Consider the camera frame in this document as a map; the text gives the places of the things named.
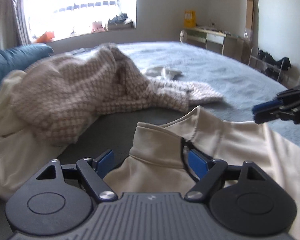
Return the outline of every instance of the orange box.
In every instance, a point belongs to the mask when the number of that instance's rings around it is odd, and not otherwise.
[[[185,27],[195,27],[195,11],[185,11]]]

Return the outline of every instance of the silver bolt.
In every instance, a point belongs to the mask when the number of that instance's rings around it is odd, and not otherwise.
[[[200,199],[203,197],[203,194],[201,192],[198,192],[198,191],[190,191],[188,194],[187,194],[187,197],[189,199]]]
[[[112,199],[114,197],[115,197],[115,193],[112,191],[103,191],[99,194],[99,198],[101,198],[101,199],[108,200],[108,199]]]

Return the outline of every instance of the white drawer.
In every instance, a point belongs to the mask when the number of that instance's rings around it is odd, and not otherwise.
[[[212,41],[218,44],[223,44],[223,36],[218,36],[214,34],[207,33],[207,41]]]

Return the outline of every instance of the teal pillow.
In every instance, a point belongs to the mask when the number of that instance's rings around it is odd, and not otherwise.
[[[12,70],[25,70],[31,64],[53,53],[46,44],[31,44],[13,49],[0,50],[0,82]]]

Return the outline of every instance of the bed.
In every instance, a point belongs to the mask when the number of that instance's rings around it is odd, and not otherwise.
[[[233,59],[179,42],[122,44],[119,48],[130,56],[139,69],[149,66],[167,66],[182,71],[177,80],[206,82],[224,95],[224,101],[205,105],[205,109],[222,120],[253,120],[251,108],[272,100],[277,92],[285,90],[281,84]],[[89,58],[95,49],[70,52],[76,57]],[[97,157],[106,149],[113,149],[116,163],[122,162],[132,146],[138,122],[164,124],[184,114],[160,108],[133,113],[101,116],[60,155],[61,163],[75,163],[83,157]],[[300,125],[280,120],[269,126],[300,147]],[[0,240],[11,234],[0,204]]]

